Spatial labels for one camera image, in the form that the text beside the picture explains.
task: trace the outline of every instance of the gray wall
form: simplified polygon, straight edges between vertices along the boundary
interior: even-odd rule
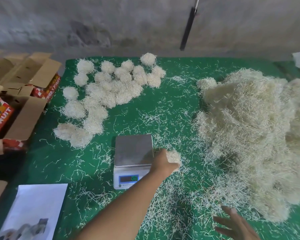
[[[178,55],[194,1],[0,0],[0,48]],[[298,51],[300,0],[200,0],[184,54]]]

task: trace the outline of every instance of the scale platform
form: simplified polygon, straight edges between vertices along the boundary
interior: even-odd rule
[[[152,135],[117,136],[113,169],[113,187],[128,189],[145,176],[153,161]]]

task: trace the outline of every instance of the white sheet of paper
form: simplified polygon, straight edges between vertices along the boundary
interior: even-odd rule
[[[7,218],[0,232],[18,230],[23,224],[35,225],[48,218],[44,234],[36,240],[52,240],[68,184],[19,185]]]

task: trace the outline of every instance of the digital scale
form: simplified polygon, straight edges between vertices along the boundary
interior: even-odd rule
[[[117,136],[113,169],[113,187],[128,189],[149,173],[154,157],[151,134]]]

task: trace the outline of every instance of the green table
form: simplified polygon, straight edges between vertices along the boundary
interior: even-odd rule
[[[96,67],[102,60],[111,60],[117,66],[127,60],[122,57],[88,59]],[[131,59],[135,64],[139,62],[138,58]],[[67,121],[59,112],[66,102],[62,88],[74,85],[76,62],[66,62],[60,88],[32,136],[26,163],[0,202],[0,227],[14,200],[17,185],[68,183],[54,235],[55,240],[67,239],[120,193],[112,185],[116,136],[151,133],[154,147],[176,149],[184,160],[184,166],[181,173],[175,173],[161,187],[160,196],[168,195],[169,204],[157,197],[156,203],[165,204],[165,207],[161,207],[155,216],[147,216],[153,221],[143,225],[138,239],[218,239],[211,222],[201,217],[208,215],[209,210],[197,210],[187,200],[191,192],[209,185],[206,168],[201,164],[204,144],[192,127],[193,119],[201,108],[196,81],[204,77],[221,80],[240,68],[252,68],[268,76],[288,79],[287,75],[273,63],[261,59],[158,58],[158,64],[167,71],[160,88],[145,87],[140,97],[108,109],[104,134],[96,135],[91,144],[80,150],[71,148],[66,141],[57,140],[52,131],[58,123]],[[83,99],[83,88],[80,88],[79,94],[79,99]],[[268,222],[251,224],[263,239],[300,239],[300,206],[294,208],[288,222],[278,226]]]

